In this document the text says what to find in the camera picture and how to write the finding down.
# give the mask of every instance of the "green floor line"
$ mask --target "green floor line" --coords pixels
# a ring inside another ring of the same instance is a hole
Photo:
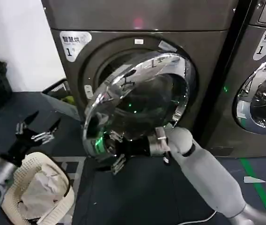
[[[257,178],[257,176],[256,176],[256,174],[255,174],[250,162],[247,159],[241,158],[240,162],[241,162],[242,166],[244,167],[244,169],[245,169],[245,171],[246,171],[248,176]],[[255,189],[256,189],[261,201],[263,202],[263,204],[264,204],[264,206],[266,208],[266,192],[265,192],[264,188],[262,187],[262,184],[261,183],[253,183],[253,185],[254,185],[254,187],[255,187]]]

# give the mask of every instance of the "red light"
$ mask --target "red light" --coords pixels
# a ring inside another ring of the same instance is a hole
[[[143,28],[143,19],[137,17],[134,19],[134,28],[135,29],[142,29]]]

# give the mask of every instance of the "white wall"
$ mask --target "white wall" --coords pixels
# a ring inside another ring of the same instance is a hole
[[[40,91],[65,77],[40,0],[0,0],[0,60],[13,91]]]

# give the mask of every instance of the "dryer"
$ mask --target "dryer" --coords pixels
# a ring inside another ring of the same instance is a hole
[[[237,0],[43,0],[79,114],[117,68],[150,51],[176,52],[196,67],[193,101],[180,125],[192,129]]]
[[[199,139],[217,156],[266,156],[266,0],[251,9]]]

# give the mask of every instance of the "basket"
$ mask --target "basket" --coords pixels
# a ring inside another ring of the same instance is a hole
[[[41,170],[43,164],[48,164],[54,170],[56,170],[68,185],[68,189],[56,205],[49,212],[45,213],[41,217],[37,224],[39,225],[55,225],[57,224],[71,209],[74,203],[74,191],[72,186],[69,184],[69,178],[67,175],[56,165],[49,157],[41,152],[34,152],[26,155],[22,161],[22,166],[14,173],[14,182],[5,194],[2,209],[15,225],[31,225],[31,223],[22,218],[19,210],[18,203],[21,200],[21,196],[24,191],[28,188],[34,175]]]
[[[42,95],[56,111],[81,121],[66,79],[54,83]]]

